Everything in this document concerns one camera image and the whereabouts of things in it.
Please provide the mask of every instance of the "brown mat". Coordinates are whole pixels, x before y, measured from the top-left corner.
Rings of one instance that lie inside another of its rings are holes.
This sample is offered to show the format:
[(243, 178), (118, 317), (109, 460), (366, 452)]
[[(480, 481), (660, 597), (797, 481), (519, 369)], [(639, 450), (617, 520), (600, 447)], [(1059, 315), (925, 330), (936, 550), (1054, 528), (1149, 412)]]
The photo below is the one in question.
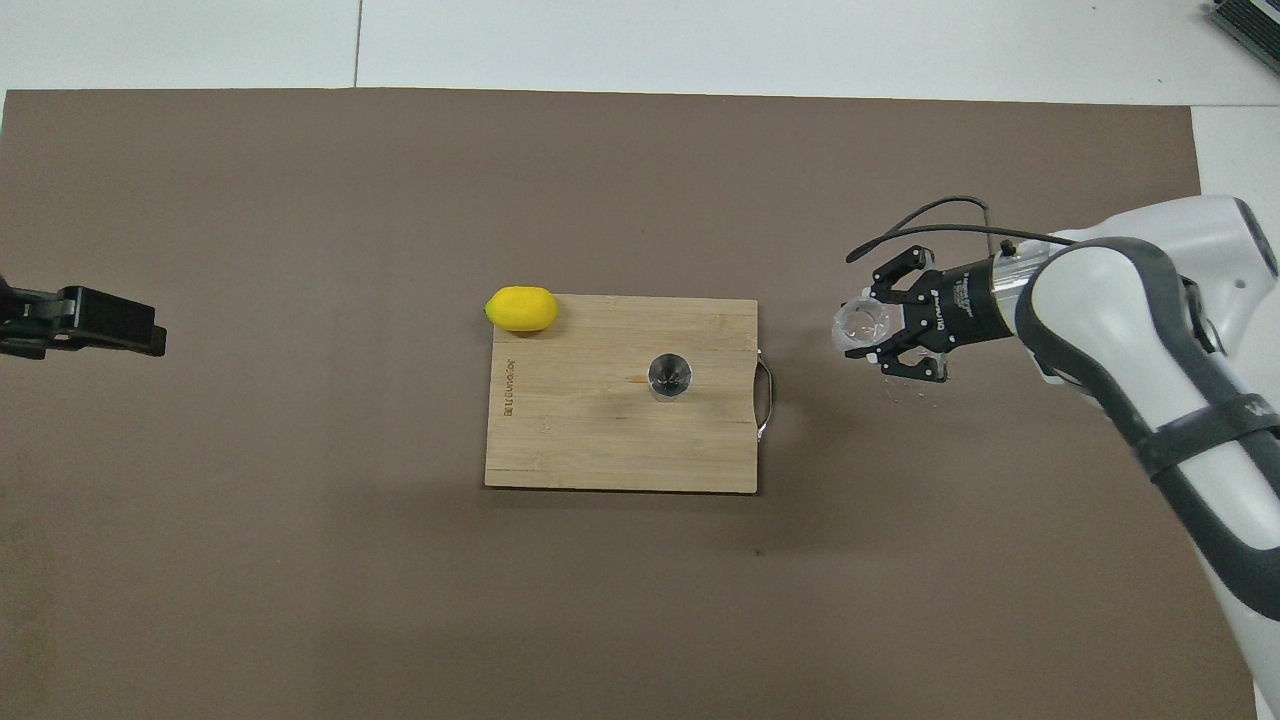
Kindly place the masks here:
[[(1101, 414), (1014, 341), (923, 386), (828, 340), (844, 254), (936, 196), (1197, 190), (1184, 108), (10, 92), (3, 272), (169, 355), (0, 359), (0, 716), (1249, 717)], [(484, 488), (511, 283), (759, 299), (760, 495)]]

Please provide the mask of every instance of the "white floor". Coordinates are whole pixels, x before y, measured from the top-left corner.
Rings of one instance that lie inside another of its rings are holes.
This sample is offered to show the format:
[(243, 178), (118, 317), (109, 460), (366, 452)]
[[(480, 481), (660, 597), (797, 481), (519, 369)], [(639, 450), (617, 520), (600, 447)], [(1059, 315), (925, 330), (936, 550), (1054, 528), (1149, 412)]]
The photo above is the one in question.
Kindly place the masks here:
[[(4, 0), (0, 91), (358, 85), (1192, 105), (1204, 192), (1249, 201), (1280, 238), (1280, 76), (1203, 6)], [(1238, 354), (1272, 401), (1277, 348), (1280, 292)]]

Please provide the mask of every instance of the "yellow lemon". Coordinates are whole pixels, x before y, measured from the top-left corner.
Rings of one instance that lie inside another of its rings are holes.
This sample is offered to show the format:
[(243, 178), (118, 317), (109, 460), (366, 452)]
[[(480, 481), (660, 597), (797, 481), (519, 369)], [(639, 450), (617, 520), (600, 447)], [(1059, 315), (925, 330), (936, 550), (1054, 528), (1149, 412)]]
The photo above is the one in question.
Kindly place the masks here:
[(545, 287), (508, 286), (493, 293), (484, 314), (499, 328), (520, 333), (548, 328), (559, 307)]

